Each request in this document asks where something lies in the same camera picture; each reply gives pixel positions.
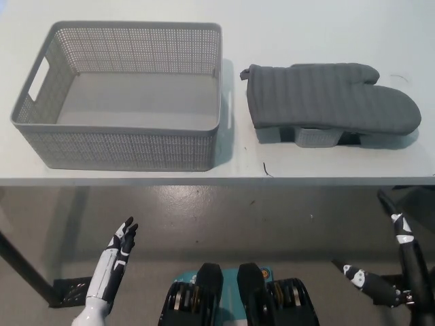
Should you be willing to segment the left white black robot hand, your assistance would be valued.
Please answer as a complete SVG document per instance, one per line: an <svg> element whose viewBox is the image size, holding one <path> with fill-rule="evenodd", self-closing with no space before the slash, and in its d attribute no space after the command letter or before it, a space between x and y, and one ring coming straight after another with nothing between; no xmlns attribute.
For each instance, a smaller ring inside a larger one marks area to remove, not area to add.
<svg viewBox="0 0 435 326"><path fill-rule="evenodd" d="M86 297L94 297L110 306L115 300L125 273L131 251L135 245L138 224L129 217L114 233L101 253Z"/></svg>

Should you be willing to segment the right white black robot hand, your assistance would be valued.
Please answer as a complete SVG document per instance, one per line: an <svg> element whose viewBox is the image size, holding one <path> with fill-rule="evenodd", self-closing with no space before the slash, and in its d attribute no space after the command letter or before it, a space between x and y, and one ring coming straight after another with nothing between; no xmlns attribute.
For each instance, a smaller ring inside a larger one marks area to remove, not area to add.
<svg viewBox="0 0 435 326"><path fill-rule="evenodd" d="M418 311L433 312L434 293L419 242L405 214L399 210L393 200L382 190L377 192L377 198L394 228L402 268L402 274L398 278L402 281L402 287L389 283L384 276L367 272L351 264L336 259L332 263L355 288L370 297L376 304L389 307L408 304Z"/></svg>

